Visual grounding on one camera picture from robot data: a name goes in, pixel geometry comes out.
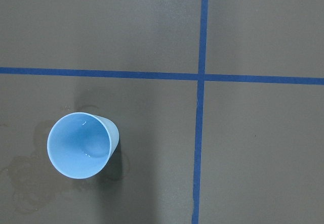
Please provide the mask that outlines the light blue plastic cup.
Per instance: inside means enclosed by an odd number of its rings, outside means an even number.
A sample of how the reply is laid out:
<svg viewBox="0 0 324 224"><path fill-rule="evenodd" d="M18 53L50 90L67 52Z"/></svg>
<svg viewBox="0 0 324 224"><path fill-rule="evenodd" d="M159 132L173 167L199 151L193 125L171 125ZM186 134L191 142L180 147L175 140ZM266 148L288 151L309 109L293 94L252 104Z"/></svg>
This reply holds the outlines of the light blue plastic cup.
<svg viewBox="0 0 324 224"><path fill-rule="evenodd" d="M111 120L85 112L63 116L47 139L49 160L66 177L86 179L99 173L119 143Z"/></svg>

